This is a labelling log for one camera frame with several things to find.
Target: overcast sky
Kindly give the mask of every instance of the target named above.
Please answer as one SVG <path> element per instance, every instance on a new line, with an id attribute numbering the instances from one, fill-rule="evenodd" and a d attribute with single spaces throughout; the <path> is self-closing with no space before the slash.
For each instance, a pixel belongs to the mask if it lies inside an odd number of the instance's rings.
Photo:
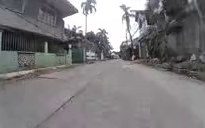
<path id="1" fill-rule="evenodd" d="M 85 31 L 85 17 L 80 7 L 81 2 L 85 0 L 69 0 L 78 10 L 79 13 L 65 18 L 65 27 L 70 25 L 82 26 Z M 110 42 L 115 51 L 119 51 L 119 46 L 125 40 L 125 24 L 122 23 L 123 11 L 120 9 L 121 4 L 126 4 L 133 10 L 145 9 L 146 0 L 97 0 L 97 12 L 88 16 L 88 32 L 98 32 L 98 28 L 106 29 Z M 133 30 L 136 30 L 137 24 L 132 21 Z"/>

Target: house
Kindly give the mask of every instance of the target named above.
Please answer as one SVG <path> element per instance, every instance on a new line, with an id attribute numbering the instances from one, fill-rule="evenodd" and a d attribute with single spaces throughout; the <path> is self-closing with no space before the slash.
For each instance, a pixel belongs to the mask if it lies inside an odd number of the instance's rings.
<path id="1" fill-rule="evenodd" d="M 137 49 L 137 54 L 139 58 L 147 58 L 147 43 L 150 40 L 149 36 L 155 34 L 155 26 L 148 23 L 149 11 L 134 11 L 136 14 L 135 22 L 139 25 L 139 37 L 133 40 L 134 47 Z"/>
<path id="2" fill-rule="evenodd" d="M 70 63 L 63 18 L 77 12 L 67 0 L 0 0 L 0 73 Z"/>
<path id="3" fill-rule="evenodd" d="M 161 41 L 162 50 L 167 50 L 171 56 L 183 55 L 190 59 L 192 55 L 197 58 L 205 56 L 205 0 L 150 0 L 148 10 L 139 11 L 136 21 L 143 21 L 142 14 L 146 14 L 148 25 L 156 28 L 144 32 L 140 41 L 148 45 L 154 40 Z"/>

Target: wall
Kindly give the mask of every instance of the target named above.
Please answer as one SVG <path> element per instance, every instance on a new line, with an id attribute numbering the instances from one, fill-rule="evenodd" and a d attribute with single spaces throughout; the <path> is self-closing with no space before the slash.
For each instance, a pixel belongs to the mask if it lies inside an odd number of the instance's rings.
<path id="1" fill-rule="evenodd" d="M 35 53 L 35 65 L 32 68 L 45 68 L 59 65 L 71 65 L 72 55 L 65 54 L 58 56 L 50 53 Z M 1 51 L 0 52 L 0 74 L 16 72 L 21 70 L 30 69 L 30 67 L 21 67 L 18 62 L 18 53 L 12 51 Z"/>
<path id="2" fill-rule="evenodd" d="M 65 56 L 56 56 L 50 53 L 36 53 L 35 54 L 36 67 L 53 67 L 66 64 Z"/>
<path id="3" fill-rule="evenodd" d="M 0 52 L 0 73 L 19 71 L 17 52 Z"/>
<path id="4" fill-rule="evenodd" d="M 0 4 L 19 12 L 22 11 L 23 0 L 0 0 Z"/>
<path id="5" fill-rule="evenodd" d="M 168 35 L 168 45 L 180 55 L 191 56 L 205 52 L 205 24 L 192 13 L 181 21 L 182 29 Z"/>
<path id="6" fill-rule="evenodd" d="M 55 34 L 58 37 L 61 37 L 61 34 L 63 33 L 63 28 L 64 28 L 64 21 L 57 10 L 57 24 L 56 26 L 51 26 L 48 24 L 45 24 L 43 22 L 38 21 L 38 13 L 39 13 L 39 8 L 41 7 L 42 4 L 45 4 L 45 0 L 28 0 L 26 7 L 25 7 L 25 16 L 28 16 L 35 22 L 37 25 L 41 26 L 45 30 L 48 30 L 50 33 Z"/>

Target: coconut tree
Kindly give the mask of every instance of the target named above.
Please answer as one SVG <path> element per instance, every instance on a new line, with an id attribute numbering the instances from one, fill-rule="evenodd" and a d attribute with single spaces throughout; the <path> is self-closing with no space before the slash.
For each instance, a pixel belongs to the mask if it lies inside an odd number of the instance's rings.
<path id="1" fill-rule="evenodd" d="M 96 12 L 96 0 L 86 0 L 81 3 L 81 8 L 83 9 L 83 14 L 85 15 L 85 34 L 87 33 L 87 16 L 93 11 Z"/>
<path id="2" fill-rule="evenodd" d="M 135 15 L 129 13 L 130 7 L 127 7 L 125 4 L 121 5 L 120 8 L 124 11 L 124 14 L 122 16 L 122 21 L 126 22 L 127 32 L 131 41 L 131 56 L 134 55 L 133 53 L 133 39 L 131 34 L 131 26 L 130 26 L 130 18 L 135 17 Z"/>

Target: road surface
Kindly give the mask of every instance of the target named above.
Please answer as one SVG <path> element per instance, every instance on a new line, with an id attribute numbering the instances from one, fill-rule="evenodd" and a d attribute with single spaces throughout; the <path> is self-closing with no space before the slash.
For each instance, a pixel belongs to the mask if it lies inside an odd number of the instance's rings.
<path id="1" fill-rule="evenodd" d="M 0 88 L 0 128 L 205 128 L 205 83 L 122 60 Z"/>

